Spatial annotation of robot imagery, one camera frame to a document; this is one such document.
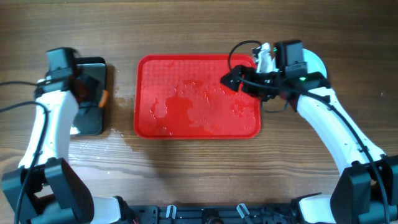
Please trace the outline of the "green orange sponge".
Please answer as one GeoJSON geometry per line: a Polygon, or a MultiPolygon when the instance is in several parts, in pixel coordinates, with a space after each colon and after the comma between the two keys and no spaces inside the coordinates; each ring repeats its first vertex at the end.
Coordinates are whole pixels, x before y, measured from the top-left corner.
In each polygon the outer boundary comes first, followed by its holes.
{"type": "Polygon", "coordinates": [[[107,104],[109,93],[107,90],[102,90],[101,97],[98,102],[98,108],[104,108],[107,104]]]}

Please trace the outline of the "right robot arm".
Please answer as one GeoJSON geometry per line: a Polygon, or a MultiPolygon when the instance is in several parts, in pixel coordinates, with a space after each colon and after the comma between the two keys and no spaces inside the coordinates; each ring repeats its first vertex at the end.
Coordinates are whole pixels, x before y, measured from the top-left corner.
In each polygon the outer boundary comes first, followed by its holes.
{"type": "Polygon", "coordinates": [[[254,41],[254,67],[230,65],[220,82],[260,102],[291,106],[329,150],[340,178],[330,195],[292,200],[290,223],[390,223],[397,220],[397,157],[388,156],[339,102],[319,56],[300,40],[254,41]]]}

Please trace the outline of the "light blue plate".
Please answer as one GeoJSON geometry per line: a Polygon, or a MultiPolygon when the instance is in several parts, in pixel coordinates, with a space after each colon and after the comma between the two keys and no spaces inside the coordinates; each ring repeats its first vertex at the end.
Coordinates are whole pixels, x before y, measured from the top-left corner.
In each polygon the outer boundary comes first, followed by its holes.
{"type": "Polygon", "coordinates": [[[307,63],[307,73],[320,72],[327,78],[327,69],[321,58],[308,49],[303,49],[303,59],[307,63]]]}

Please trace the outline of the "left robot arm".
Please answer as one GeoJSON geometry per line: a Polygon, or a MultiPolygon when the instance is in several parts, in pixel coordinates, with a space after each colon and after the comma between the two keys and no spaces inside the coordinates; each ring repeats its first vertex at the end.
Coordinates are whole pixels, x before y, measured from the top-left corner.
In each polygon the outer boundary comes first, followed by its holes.
{"type": "Polygon", "coordinates": [[[29,145],[1,187],[15,223],[139,223],[119,196],[92,196],[68,163],[70,130],[79,114],[102,111],[107,67],[102,57],[81,57],[70,47],[47,52],[49,69],[35,82],[36,107],[29,145]]]}

